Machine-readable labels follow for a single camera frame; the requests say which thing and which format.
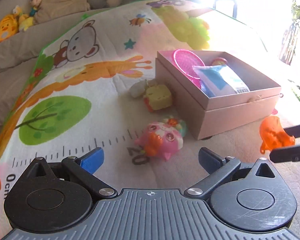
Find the orange translucent toy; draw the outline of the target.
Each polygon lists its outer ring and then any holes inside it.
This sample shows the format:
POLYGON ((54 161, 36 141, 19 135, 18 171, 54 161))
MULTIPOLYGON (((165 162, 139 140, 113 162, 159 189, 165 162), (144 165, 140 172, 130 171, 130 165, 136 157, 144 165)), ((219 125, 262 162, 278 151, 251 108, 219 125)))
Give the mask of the orange translucent toy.
POLYGON ((276 148, 295 145, 295 137, 285 132, 278 116, 270 115, 266 117, 260 124, 259 134, 262 139, 261 154, 276 148))

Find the blue white tissue pack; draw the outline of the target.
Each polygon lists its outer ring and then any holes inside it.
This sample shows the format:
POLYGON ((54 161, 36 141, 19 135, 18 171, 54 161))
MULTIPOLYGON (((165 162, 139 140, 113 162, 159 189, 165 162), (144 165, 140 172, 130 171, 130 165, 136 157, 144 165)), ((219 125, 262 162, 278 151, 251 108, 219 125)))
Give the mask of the blue white tissue pack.
POLYGON ((193 66, 200 88, 209 98, 250 92, 244 81, 228 66, 193 66))

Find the yellow cup toy pink base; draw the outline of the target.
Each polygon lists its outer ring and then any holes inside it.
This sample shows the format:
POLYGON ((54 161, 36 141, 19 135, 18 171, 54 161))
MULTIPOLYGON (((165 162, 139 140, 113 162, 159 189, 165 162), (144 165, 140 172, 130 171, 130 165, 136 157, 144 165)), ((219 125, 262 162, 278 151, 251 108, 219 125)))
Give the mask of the yellow cup toy pink base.
POLYGON ((223 66, 227 64, 228 64, 227 60, 222 57, 214 58, 211 62, 212 66, 223 66))

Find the pink cardboard box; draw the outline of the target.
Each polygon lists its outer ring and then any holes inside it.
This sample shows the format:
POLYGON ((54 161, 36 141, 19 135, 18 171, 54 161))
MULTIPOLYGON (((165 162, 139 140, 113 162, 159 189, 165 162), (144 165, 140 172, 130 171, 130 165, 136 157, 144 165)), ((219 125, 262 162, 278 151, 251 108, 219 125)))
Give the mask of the pink cardboard box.
POLYGON ((155 79, 171 91, 173 104, 195 139, 229 131, 272 113, 281 92, 278 83, 224 51, 196 50, 194 53, 204 63, 218 56, 226 59, 249 88, 249 92, 210 98, 177 67, 174 51, 159 51, 155 79))

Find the pink cat toy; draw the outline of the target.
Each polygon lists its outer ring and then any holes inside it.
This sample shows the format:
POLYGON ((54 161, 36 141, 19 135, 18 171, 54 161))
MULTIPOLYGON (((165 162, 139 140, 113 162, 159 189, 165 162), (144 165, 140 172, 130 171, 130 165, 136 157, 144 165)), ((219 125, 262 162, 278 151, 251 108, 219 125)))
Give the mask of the pink cat toy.
POLYGON ((173 116, 149 123, 142 135, 134 140, 147 157, 168 161, 183 148, 187 133, 186 122, 173 116))

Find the cartoon play mat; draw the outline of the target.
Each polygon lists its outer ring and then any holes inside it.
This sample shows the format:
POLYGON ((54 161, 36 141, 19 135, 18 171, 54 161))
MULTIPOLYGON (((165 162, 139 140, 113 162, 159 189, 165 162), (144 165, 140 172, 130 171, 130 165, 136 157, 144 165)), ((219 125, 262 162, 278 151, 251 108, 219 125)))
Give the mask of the cartoon play mat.
POLYGON ((96 175, 117 188, 185 189, 203 175, 205 146, 243 161, 261 156, 261 121, 300 123, 285 64, 256 31, 185 0, 143 0, 32 27, 40 53, 0 133, 4 201, 30 162, 100 147, 96 175))

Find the yellow cube toy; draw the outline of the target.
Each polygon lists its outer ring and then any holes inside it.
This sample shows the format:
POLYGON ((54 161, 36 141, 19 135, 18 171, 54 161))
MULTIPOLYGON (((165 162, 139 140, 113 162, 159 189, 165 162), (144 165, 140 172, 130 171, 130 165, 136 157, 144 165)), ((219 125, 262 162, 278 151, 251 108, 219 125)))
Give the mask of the yellow cube toy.
POLYGON ((148 87, 143 100, 150 112, 158 111, 172 106, 172 94, 166 85, 148 87))

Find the white pebble toy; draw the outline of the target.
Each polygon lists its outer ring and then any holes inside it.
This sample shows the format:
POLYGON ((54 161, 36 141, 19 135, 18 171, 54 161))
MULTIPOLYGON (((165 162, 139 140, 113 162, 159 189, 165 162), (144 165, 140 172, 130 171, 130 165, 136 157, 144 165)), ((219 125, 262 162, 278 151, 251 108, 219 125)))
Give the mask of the white pebble toy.
POLYGON ((141 96, 144 96, 146 89, 148 88, 148 80, 141 80, 129 89, 129 93, 131 97, 133 98, 139 98, 141 96))

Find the beige covered sofa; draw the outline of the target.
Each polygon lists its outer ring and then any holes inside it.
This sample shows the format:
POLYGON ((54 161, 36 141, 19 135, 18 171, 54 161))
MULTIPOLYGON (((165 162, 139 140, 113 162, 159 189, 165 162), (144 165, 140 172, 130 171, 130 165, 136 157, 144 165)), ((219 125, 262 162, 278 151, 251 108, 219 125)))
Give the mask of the beige covered sofa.
POLYGON ((0 150, 14 132, 40 145, 89 114, 88 99, 59 92, 82 82, 101 51, 98 13, 60 17, 0 43, 0 150))

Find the small yellow plush toy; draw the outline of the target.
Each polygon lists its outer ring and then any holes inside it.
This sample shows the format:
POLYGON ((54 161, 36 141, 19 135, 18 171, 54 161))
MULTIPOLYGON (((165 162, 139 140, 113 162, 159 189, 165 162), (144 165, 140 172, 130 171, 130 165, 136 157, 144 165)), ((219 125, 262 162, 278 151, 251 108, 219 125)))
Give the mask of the small yellow plush toy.
POLYGON ((18 22, 19 32, 27 31, 29 27, 34 25, 34 18, 28 14, 23 13, 23 10, 20 6, 16 5, 12 11, 13 17, 18 22))

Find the yellow duck plush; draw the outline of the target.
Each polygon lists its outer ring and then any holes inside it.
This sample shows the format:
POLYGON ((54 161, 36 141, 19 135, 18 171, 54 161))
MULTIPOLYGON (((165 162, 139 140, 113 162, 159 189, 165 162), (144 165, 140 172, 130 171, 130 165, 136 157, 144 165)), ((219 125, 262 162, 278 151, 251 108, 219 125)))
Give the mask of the yellow duck plush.
POLYGON ((0 21, 0 42, 8 39, 18 32, 18 22, 12 14, 6 15, 0 21))

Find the beige pillow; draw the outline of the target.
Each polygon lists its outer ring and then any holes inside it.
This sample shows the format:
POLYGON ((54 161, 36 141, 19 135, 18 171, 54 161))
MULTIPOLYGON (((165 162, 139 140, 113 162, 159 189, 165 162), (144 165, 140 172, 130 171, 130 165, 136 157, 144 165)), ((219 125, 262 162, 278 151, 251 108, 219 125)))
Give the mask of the beige pillow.
POLYGON ((88 10, 90 10, 90 4, 87 0, 42 0, 34 15, 34 24, 88 10))

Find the boy doll plush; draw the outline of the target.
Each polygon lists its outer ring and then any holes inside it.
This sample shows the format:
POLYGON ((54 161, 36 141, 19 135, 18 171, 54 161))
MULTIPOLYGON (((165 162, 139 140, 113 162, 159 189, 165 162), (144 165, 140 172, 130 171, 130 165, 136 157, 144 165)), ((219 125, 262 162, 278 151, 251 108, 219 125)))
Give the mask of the boy doll plush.
POLYGON ((41 2, 42 2, 42 0, 30 0, 31 11, 30 11, 29 15, 31 17, 33 17, 37 13, 41 2))

